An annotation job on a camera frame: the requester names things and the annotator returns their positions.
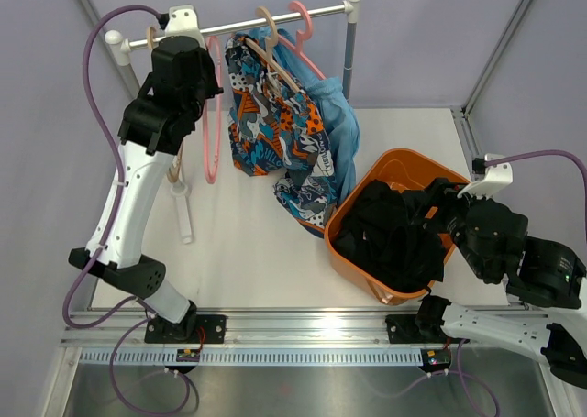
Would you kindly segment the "colourful patterned shorts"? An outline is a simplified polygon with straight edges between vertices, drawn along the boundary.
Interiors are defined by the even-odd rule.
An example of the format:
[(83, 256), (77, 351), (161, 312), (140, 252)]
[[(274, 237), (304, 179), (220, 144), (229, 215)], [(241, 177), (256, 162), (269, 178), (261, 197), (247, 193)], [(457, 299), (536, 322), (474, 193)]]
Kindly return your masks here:
[(330, 141), (316, 103), (254, 38), (238, 33), (225, 47), (233, 104), (228, 137), (234, 166), (249, 176), (280, 170), (278, 203), (314, 236), (338, 204)]

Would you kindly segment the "beige wooden hanger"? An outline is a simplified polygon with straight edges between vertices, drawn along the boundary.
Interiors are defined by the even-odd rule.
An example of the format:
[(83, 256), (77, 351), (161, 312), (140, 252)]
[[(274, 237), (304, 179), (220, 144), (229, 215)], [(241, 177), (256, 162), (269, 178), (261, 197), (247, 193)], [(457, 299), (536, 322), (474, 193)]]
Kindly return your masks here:
[(268, 74), (271, 75), (276, 82), (283, 81), (294, 93), (299, 93), (300, 88), (294, 79), (290, 76), (289, 72), (273, 58), (273, 49), (279, 43), (279, 34), (270, 11), (265, 6), (258, 6), (255, 10), (255, 14), (258, 18), (262, 18), (266, 21), (268, 27), (270, 28), (271, 34), (265, 38), (264, 49), (252, 38), (245, 38), (245, 43), (266, 62), (267, 66), (269, 67)]
[[(150, 51), (153, 51), (157, 44), (155, 43), (156, 37), (156, 28), (153, 26), (149, 26), (146, 29), (146, 39), (147, 39), (147, 47)], [(168, 168), (166, 177), (169, 183), (176, 183), (180, 180), (181, 175), (181, 167), (182, 167), (182, 160), (183, 160), (183, 145), (180, 145), (178, 154), (175, 156), (174, 160), (172, 161), (171, 166)]]

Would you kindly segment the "black shorts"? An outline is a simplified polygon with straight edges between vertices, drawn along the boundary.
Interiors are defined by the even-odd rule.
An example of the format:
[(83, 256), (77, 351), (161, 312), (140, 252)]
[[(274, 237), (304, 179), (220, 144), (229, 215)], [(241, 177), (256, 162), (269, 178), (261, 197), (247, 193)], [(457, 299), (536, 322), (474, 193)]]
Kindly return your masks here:
[(371, 181), (342, 217), (334, 249), (387, 287), (420, 291), (444, 279), (447, 249), (438, 234), (409, 225), (403, 192)]

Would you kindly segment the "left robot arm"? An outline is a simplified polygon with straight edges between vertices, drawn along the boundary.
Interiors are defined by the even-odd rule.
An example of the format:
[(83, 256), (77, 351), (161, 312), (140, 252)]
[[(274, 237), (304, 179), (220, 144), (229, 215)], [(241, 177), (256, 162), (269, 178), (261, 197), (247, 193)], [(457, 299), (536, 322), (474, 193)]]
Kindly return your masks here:
[(123, 113), (116, 168), (105, 209), (85, 247), (68, 261), (144, 302), (154, 331), (173, 342), (197, 333), (197, 308), (166, 279), (166, 267), (142, 252), (157, 191), (203, 114), (222, 93), (205, 45), (186, 36), (164, 38), (151, 52), (152, 70)]

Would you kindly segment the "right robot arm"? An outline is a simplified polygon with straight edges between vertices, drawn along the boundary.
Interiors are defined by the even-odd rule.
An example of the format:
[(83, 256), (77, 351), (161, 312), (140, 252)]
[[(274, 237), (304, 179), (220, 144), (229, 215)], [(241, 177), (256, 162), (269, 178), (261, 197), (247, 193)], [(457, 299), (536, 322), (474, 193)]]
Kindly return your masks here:
[(415, 315), (427, 341), (478, 341), (530, 358), (556, 378), (586, 386), (586, 267), (569, 247), (530, 236), (528, 220), (489, 197), (474, 197), (463, 183), (436, 178), (423, 189), (414, 222), (446, 234), (473, 274), (486, 284), (539, 307), (545, 324), (480, 313), (427, 295)]

